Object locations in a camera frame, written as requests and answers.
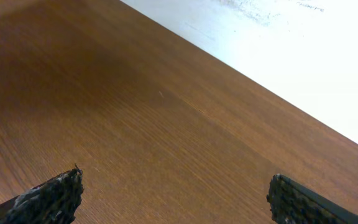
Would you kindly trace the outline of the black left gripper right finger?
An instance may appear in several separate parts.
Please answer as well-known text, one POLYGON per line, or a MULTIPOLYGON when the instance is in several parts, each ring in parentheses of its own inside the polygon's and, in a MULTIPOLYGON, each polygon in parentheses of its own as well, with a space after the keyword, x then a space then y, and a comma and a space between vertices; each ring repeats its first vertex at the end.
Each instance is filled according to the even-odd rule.
POLYGON ((358 224, 358 215, 285 175, 272 177, 267 201, 278 224, 358 224))

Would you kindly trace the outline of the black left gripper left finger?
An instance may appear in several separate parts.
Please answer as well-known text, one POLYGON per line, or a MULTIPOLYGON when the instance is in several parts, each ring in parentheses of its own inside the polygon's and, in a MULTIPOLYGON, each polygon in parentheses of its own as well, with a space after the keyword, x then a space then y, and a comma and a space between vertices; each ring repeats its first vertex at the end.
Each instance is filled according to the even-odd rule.
POLYGON ((0 204, 0 224, 71 224, 81 205, 82 177, 75 167, 0 204))

